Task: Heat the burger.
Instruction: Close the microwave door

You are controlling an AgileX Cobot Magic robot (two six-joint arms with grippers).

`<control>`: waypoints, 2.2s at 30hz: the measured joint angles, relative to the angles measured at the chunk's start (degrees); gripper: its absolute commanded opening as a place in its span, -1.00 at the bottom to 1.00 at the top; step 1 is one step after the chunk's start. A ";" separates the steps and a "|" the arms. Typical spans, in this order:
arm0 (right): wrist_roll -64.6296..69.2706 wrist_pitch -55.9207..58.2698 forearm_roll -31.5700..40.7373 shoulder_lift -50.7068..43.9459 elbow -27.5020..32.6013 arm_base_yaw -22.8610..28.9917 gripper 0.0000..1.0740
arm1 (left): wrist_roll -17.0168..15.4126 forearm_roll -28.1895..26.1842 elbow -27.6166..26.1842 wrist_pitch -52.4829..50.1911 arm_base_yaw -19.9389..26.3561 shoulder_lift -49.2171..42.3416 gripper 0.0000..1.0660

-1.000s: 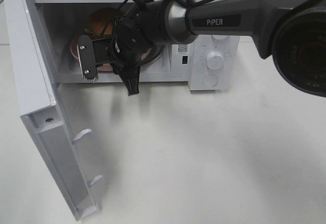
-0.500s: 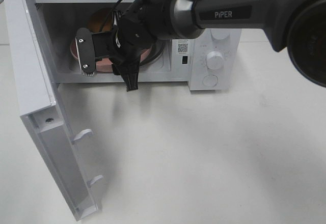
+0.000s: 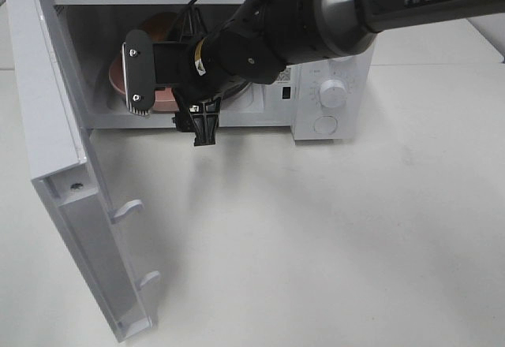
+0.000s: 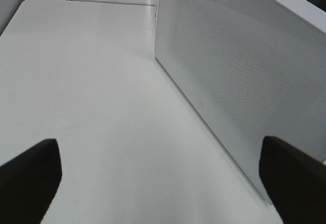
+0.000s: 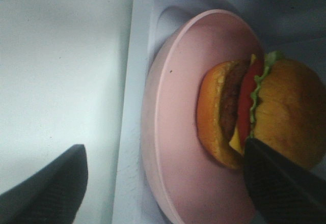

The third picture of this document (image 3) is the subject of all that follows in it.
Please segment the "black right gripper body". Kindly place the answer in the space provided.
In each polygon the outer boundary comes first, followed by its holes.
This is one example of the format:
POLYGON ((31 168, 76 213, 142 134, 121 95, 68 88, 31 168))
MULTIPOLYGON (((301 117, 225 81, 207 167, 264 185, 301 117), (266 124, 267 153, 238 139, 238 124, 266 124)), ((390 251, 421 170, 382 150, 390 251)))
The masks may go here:
POLYGON ((156 83, 171 88, 186 105, 205 102, 225 93, 223 46, 219 33, 186 42, 153 44, 156 83))

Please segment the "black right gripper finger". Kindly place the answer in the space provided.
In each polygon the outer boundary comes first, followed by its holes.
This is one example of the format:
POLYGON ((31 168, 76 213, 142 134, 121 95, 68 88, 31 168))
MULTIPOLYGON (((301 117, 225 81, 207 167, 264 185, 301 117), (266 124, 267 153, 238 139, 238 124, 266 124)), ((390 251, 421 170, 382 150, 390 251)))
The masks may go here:
POLYGON ((199 7, 187 10, 182 19, 176 23, 175 40, 179 43, 188 42, 197 35, 208 33, 202 12, 199 7))
POLYGON ((205 101, 189 102, 181 96, 175 96, 178 110, 172 121, 179 132, 192 132, 195 147, 215 145, 216 131, 219 127, 219 115, 222 97, 217 96, 205 101))

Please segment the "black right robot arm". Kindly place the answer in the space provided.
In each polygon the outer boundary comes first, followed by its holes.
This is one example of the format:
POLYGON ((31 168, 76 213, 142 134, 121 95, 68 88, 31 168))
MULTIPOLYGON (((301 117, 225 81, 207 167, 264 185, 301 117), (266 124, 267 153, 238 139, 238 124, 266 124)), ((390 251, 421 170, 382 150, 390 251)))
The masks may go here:
POLYGON ((215 143, 222 100, 246 84, 271 84, 289 65, 366 51, 390 29, 502 13, 504 0, 245 0, 179 54, 155 54, 178 105, 174 124, 197 146, 215 143))

